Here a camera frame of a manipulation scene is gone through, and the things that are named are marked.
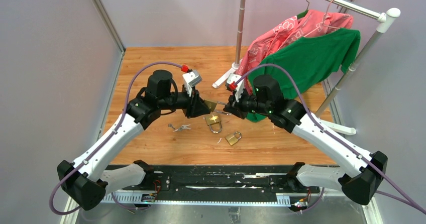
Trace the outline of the small brass padlock with key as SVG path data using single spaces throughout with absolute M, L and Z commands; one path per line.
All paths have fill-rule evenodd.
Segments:
M 232 114 L 231 114 L 231 113 L 229 113 L 229 112 L 225 112 L 225 111 L 222 111 L 222 110 L 218 110 L 218 109 L 217 109 L 217 106 L 218 106 L 218 105 L 223 105 L 223 106 L 225 106 L 226 104 L 225 104 L 224 102 L 220 102 L 220 101 L 214 101 L 214 100 L 208 100 L 208 99 L 206 99 L 206 100 L 204 100 L 204 103 L 207 105 L 207 107 L 209 108 L 209 110 L 210 110 L 211 112 L 215 112 L 215 113 L 219 113 L 219 114 L 227 115 L 227 116 L 232 115 Z

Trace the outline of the large brass padlock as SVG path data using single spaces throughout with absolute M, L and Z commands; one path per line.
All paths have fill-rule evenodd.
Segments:
M 225 137 L 225 140 L 228 142 L 230 146 L 236 144 L 242 138 L 242 134 L 240 132 L 233 132 L 228 134 Z

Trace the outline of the small key bunch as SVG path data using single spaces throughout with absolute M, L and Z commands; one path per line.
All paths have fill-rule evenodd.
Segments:
M 177 131 L 183 131 L 183 130 L 191 130 L 191 124 L 189 124 L 189 125 L 181 125 L 179 128 L 177 128 L 176 130 Z
M 168 127 L 172 128 L 174 132 L 179 130 L 179 128 L 175 128 L 172 124 L 168 124 Z

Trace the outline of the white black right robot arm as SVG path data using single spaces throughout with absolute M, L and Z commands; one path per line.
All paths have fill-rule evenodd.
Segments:
M 249 113 L 266 116 L 273 125 L 310 142 L 337 163 L 337 167 L 295 163 L 286 174 L 289 190 L 298 193 L 306 187 L 325 187 L 367 205 L 383 181 L 387 156 L 380 151 L 370 153 L 324 126 L 302 103 L 285 98 L 272 76 L 258 76 L 254 83 L 253 94 L 238 83 L 224 111 L 241 119 Z

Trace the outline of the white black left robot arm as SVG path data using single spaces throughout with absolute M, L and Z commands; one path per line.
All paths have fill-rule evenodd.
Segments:
M 142 160 L 116 170 L 107 170 L 115 156 L 155 120 L 180 109 L 187 118 L 210 113 L 209 107 L 199 96 L 195 86 L 202 78 L 196 70 L 183 74 L 182 90 L 178 91 L 172 73 L 155 70 L 147 85 L 136 97 L 126 101 L 123 113 L 113 126 L 85 153 L 74 161 L 63 160 L 57 166 L 61 189 L 79 208 L 91 210 L 102 199 L 119 189 L 136 185 L 149 190 L 154 184 L 152 168 Z

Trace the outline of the small loose key bunch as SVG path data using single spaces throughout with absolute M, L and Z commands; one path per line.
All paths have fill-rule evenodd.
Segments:
M 191 124 L 189 124 L 189 125 L 181 125 L 179 128 L 177 128 L 176 130 L 177 131 L 183 131 L 183 130 L 191 130 Z

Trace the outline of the green t-shirt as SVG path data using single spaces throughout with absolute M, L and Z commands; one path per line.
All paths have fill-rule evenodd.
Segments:
M 246 80 L 252 86 L 257 76 L 267 74 L 278 81 L 285 98 L 294 99 L 312 86 L 341 70 L 346 73 L 354 62 L 361 40 L 358 30 L 341 28 L 330 34 L 296 40 L 266 57 L 266 67 L 250 73 Z

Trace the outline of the pink printed shirt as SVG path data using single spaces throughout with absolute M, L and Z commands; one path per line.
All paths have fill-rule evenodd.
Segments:
M 299 15 L 284 20 L 282 23 L 257 37 L 244 55 L 238 75 L 249 75 L 253 71 L 266 67 L 260 63 L 269 55 L 289 46 L 296 40 L 320 37 L 341 28 L 352 29 L 353 17 L 349 14 L 335 12 L 324 13 L 317 10 L 307 10 Z M 253 86 L 245 79 L 244 84 L 249 93 Z

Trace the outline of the metal clothes rack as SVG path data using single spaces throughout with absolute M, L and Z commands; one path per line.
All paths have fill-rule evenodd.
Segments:
M 317 109 L 320 116 L 327 107 L 335 108 L 334 98 L 346 79 L 361 63 L 369 48 L 384 34 L 400 16 L 400 10 L 391 8 L 386 12 L 376 12 L 361 7 L 352 0 L 327 0 L 340 10 L 314 10 L 306 8 L 302 13 L 289 17 L 265 34 L 256 38 L 248 50 L 241 51 L 246 0 L 240 0 L 235 61 L 212 86 L 231 84 L 242 75 L 247 78 L 238 83 L 237 92 L 255 93 L 254 78 L 261 74 L 277 77 L 286 97 L 296 97 L 295 88 L 273 65 L 286 68 L 295 78 L 300 91 L 306 91 L 318 82 L 326 81 L 334 72 L 342 72 L 342 77 L 331 87 L 326 99 Z M 353 29 L 351 12 L 356 12 L 378 22 L 375 33 L 364 47 L 361 36 Z

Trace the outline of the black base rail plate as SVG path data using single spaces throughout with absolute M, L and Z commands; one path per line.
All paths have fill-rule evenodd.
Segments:
M 290 165 L 155 165 L 139 185 L 126 190 L 154 193 L 158 201 L 213 203 L 275 202 L 278 194 L 306 197 L 320 187 L 295 187 L 286 183 Z

